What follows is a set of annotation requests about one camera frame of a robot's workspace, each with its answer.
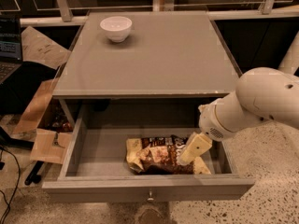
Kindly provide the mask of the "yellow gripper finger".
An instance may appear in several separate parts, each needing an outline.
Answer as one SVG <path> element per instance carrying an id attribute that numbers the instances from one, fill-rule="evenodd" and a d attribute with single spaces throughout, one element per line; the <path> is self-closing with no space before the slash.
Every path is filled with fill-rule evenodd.
<path id="1" fill-rule="evenodd" d="M 212 140 L 203 133 L 192 133 L 178 155 L 178 164 L 186 166 L 212 147 Z"/>

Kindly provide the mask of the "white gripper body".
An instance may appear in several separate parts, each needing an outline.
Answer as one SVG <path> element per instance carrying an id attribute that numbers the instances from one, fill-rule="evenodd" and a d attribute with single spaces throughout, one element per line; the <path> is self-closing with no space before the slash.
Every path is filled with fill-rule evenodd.
<path id="1" fill-rule="evenodd" d="M 237 131 L 235 100 L 219 98 L 207 105 L 199 106 L 199 128 L 201 132 L 215 141 L 233 137 Z"/>

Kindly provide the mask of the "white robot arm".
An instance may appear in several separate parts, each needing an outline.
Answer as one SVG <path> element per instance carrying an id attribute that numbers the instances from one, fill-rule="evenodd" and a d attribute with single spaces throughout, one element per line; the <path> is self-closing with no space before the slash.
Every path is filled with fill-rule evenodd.
<path id="1" fill-rule="evenodd" d="M 199 133 L 189 137 L 178 155 L 187 165 L 201 156 L 214 141 L 275 121 L 299 128 L 299 34 L 295 36 L 277 69 L 258 67 L 244 73 L 235 90 L 207 105 L 200 105 Z"/>

